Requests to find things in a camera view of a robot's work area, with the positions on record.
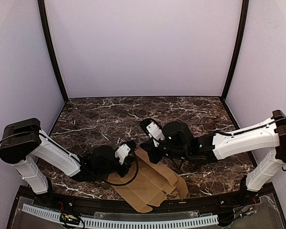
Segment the brown cardboard box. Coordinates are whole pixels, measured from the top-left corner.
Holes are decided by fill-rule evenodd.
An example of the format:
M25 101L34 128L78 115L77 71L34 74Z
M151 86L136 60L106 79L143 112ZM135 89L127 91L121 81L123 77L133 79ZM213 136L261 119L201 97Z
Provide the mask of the brown cardboard box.
M167 200L167 195L177 190L180 199L188 194L188 187L183 178L162 162L153 164L143 149L135 151L139 171L134 181L126 186L113 188L137 212L148 213Z

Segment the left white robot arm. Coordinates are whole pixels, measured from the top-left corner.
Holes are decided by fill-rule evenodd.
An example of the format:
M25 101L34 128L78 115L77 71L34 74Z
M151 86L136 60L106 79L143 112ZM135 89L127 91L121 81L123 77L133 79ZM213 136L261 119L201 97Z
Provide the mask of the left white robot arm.
M136 143L128 141L116 149L102 145L84 157L66 150L52 140L41 128L37 118L7 125L0 140L0 158L12 165L32 191L38 195L51 195L52 185L38 168L36 156L62 171L77 182L104 181L104 176L116 172L124 177L133 163L138 164Z

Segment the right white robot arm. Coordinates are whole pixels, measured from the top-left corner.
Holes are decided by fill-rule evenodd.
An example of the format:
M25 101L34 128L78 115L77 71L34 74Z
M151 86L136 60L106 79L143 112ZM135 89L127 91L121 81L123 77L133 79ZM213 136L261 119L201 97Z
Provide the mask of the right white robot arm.
M150 139L140 147L154 164L168 157L195 165L217 163L236 154L269 148L258 166L241 179L239 191L222 199L224 206L240 206L286 165L286 116L281 110L272 114L256 125L231 132L215 131L200 137L194 137L186 123L174 121L161 126L146 118L140 122L140 127Z

